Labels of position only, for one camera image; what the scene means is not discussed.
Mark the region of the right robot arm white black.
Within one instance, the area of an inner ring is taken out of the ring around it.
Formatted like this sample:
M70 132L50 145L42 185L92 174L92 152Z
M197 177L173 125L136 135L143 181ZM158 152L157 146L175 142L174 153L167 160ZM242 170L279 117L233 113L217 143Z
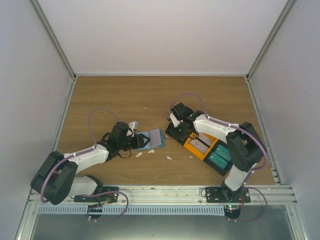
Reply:
M239 197L257 164L267 159L266 148L249 122L218 120L181 102L170 109L167 119L166 134L225 177L221 196L228 203Z

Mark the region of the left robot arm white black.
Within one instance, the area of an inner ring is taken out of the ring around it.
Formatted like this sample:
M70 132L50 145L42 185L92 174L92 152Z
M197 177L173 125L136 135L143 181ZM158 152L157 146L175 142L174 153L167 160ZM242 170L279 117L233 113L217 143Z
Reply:
M98 202L103 197L103 182L92 175L78 177L77 174L119 157L121 151L144 148L150 142L150 137L136 133L137 124L136 121L119 121L111 132L107 132L89 148L66 154L51 152L33 177L31 188L40 194L42 203L58 205L67 197Z

